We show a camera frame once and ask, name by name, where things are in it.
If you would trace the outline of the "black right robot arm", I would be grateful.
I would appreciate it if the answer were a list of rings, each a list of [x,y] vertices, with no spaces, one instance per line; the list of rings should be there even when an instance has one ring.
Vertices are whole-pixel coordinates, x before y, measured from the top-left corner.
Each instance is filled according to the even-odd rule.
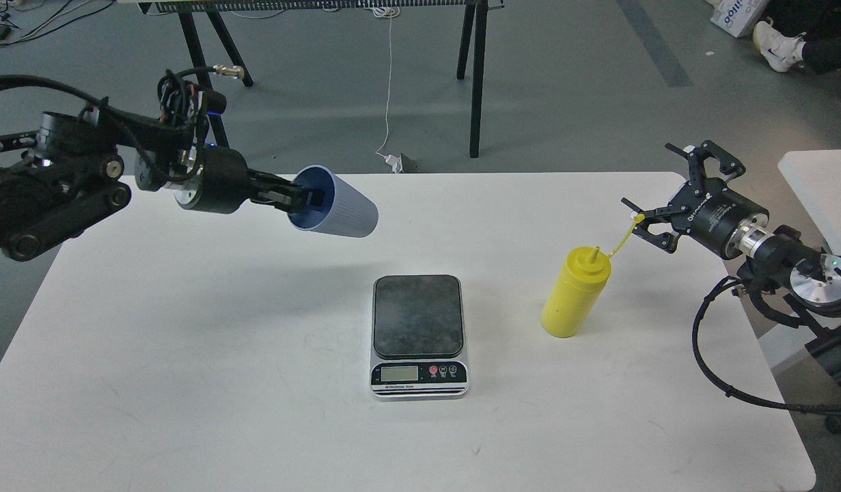
[[[686,148],[672,143],[666,147],[685,159],[688,176],[660,208],[645,210],[623,199],[635,212],[632,233],[669,254],[676,252],[680,238],[687,237],[723,260],[745,259],[735,276],[715,284],[696,312],[691,346],[699,370],[727,398],[775,410],[841,417],[841,404],[785,404],[742,392],[708,367],[699,346],[699,328],[708,308],[728,289],[744,292],[767,320],[826,336],[829,330],[818,318],[841,318],[841,256],[808,247],[800,232],[789,226],[768,230],[768,210],[730,184],[745,173],[745,166],[718,144],[705,140]]]

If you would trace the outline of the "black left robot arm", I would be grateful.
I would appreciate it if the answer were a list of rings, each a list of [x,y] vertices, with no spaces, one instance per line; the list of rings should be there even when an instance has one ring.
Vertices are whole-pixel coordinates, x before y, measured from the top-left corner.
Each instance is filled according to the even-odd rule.
[[[188,80],[192,74],[245,78],[242,66],[196,66],[165,72],[157,85],[155,118],[116,109],[75,87],[39,76],[0,76],[0,92],[48,88],[84,102],[76,115],[46,112],[38,130],[0,136],[0,153],[21,151],[0,166],[0,249],[30,261],[126,208],[132,190],[121,181],[126,163],[118,147],[133,148],[137,187],[176,191],[186,210],[232,214],[243,202],[274,206],[289,215],[320,208],[333,192],[251,170],[235,150],[206,140],[226,100]]]

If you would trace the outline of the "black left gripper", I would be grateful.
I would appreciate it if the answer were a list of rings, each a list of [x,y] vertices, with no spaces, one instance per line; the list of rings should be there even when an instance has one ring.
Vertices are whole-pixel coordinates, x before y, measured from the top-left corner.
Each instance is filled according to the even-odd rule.
[[[252,170],[239,152],[223,146],[199,147],[194,163],[197,174],[173,192],[185,210],[232,214],[251,200],[289,212],[322,206],[326,198],[319,188],[291,188],[285,178]]]

